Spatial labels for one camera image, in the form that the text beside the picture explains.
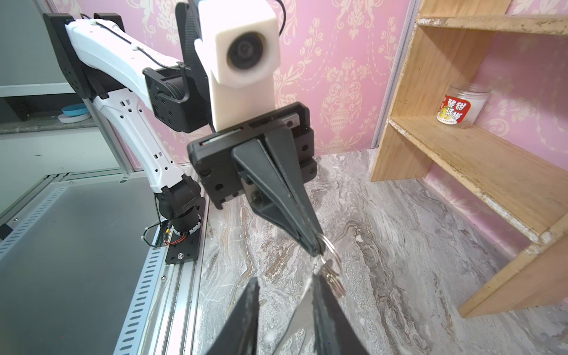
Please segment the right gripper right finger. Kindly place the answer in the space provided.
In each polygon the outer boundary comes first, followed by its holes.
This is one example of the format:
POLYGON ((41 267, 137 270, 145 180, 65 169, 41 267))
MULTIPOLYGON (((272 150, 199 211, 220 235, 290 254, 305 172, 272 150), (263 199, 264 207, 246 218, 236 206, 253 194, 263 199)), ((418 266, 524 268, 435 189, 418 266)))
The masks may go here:
POLYGON ((368 354, 322 275, 314 275, 314 350, 317 354, 368 354))

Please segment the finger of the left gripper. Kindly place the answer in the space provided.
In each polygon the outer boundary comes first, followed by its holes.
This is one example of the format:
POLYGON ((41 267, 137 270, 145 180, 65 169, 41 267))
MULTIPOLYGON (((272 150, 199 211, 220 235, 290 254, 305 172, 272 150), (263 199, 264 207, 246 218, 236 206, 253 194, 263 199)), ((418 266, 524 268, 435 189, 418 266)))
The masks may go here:
POLYGON ((325 252, 322 228, 304 187, 300 163, 291 130, 278 127, 265 134, 265 145, 283 182, 283 207, 298 236, 298 243, 310 255, 325 252))
POLYGON ((265 145, 257 139, 247 141, 232 150, 232 159, 253 212, 285 230, 298 243, 283 207, 283 182, 265 145))

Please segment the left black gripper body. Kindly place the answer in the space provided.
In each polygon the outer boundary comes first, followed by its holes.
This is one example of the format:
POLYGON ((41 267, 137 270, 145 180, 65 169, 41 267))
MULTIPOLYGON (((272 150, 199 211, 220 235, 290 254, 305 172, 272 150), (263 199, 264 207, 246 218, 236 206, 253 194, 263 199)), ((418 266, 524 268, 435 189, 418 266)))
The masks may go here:
POLYGON ((297 158, 303 182, 315 179, 317 163, 314 160, 310 110, 300 102, 267 112, 188 145, 190 162, 217 209, 222 209, 225 202, 244 194, 232 150, 251 139, 261 139, 265 133, 278 127, 291 130, 294 146, 287 150, 297 158))

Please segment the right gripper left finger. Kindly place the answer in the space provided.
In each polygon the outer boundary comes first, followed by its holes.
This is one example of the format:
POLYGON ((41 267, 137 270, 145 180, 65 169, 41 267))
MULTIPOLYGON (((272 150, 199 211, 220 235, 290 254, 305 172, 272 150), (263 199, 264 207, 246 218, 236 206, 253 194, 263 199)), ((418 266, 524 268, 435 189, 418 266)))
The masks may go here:
POLYGON ((220 334, 207 351, 207 355, 257 353, 259 294, 258 279, 253 277, 244 288, 220 334))

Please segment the silver metal key holder plate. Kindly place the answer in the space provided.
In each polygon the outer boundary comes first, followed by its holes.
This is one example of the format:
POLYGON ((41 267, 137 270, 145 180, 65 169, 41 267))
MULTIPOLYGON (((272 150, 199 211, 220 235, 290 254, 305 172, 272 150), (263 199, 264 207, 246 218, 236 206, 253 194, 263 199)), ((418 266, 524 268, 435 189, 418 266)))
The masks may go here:
MULTIPOLYGON (((331 287, 333 295, 340 299, 346 295, 346 290, 341 281, 341 273, 343 273, 342 260, 334 245, 325 235, 322 233, 316 233, 316 237, 325 244, 326 251, 329 251, 333 258, 325 259, 324 255, 321 254, 319 258, 322 266, 317 270, 317 273, 314 273, 314 276, 323 276, 325 281, 331 287)), ((313 299, 313 285, 312 281, 309 281, 306 286, 306 290, 304 291, 303 296, 288 323, 285 334, 280 339, 273 354, 281 354, 283 352, 284 345, 300 330, 305 331, 300 352, 306 348, 307 342, 310 340, 311 336, 314 335, 313 299)))

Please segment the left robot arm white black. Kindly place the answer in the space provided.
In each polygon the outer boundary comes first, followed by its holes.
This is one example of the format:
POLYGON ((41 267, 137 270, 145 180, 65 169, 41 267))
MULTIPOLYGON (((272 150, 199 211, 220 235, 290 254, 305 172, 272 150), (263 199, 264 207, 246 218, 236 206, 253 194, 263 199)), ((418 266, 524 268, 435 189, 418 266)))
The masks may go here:
POLYGON ((307 106, 275 103, 286 15, 266 1, 185 1, 182 59, 124 32, 119 15, 44 14, 59 66, 142 165, 158 210, 158 246, 187 242, 204 202, 245 196, 253 212, 313 257, 328 242, 305 183, 317 174, 307 106))

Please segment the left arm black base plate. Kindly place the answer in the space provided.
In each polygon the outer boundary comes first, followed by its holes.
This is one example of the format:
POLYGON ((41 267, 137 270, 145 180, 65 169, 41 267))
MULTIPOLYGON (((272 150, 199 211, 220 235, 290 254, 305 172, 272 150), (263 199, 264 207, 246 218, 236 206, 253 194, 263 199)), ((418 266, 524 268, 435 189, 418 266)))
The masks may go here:
POLYGON ((181 264, 198 259, 205 202, 203 197, 197 199, 187 215, 175 220, 174 233, 167 247, 166 264, 181 264))

